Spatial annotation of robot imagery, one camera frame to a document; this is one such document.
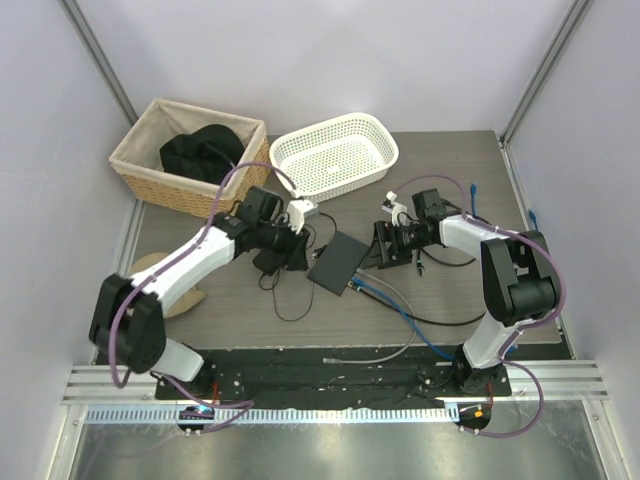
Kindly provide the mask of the black network switch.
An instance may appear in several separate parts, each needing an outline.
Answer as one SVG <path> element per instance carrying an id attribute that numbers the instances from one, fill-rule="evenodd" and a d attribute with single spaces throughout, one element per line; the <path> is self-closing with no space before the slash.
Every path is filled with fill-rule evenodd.
<path id="1" fill-rule="evenodd" d="M 316 260 L 307 279 L 341 296 L 368 250 L 367 244 L 338 231 Z"/>

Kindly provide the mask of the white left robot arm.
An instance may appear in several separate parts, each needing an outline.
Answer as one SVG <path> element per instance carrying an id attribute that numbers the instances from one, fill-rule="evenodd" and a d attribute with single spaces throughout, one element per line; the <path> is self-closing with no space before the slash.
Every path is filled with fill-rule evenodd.
<path id="1" fill-rule="evenodd" d="M 229 211 L 222 211 L 186 244 L 129 277 L 107 277 L 97 298 L 88 338 L 112 369 L 153 372 L 178 381 L 190 398 L 205 397 L 213 385 L 211 364 L 195 349 L 167 337 L 165 316 L 198 282 L 240 255 L 256 250 L 257 267 L 304 271 L 309 233 L 304 228 L 317 206 L 307 199 L 284 202 L 253 187 Z"/>

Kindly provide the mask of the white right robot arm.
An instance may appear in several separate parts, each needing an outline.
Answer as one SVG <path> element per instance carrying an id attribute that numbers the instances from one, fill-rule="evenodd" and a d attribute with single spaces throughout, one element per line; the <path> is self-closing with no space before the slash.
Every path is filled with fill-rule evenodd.
<path id="1" fill-rule="evenodd" d="M 560 280 L 542 234 L 502 231 L 455 212 L 436 189 L 421 191 L 412 201 L 414 216 L 407 214 L 394 192 L 386 194 L 382 209 L 391 219 L 374 223 L 370 253 L 361 267 L 405 265 L 431 245 L 457 249 L 480 262 L 486 313 L 473 335 L 456 349 L 451 371 L 455 389 L 472 395 L 495 376 L 522 329 L 558 306 Z"/>

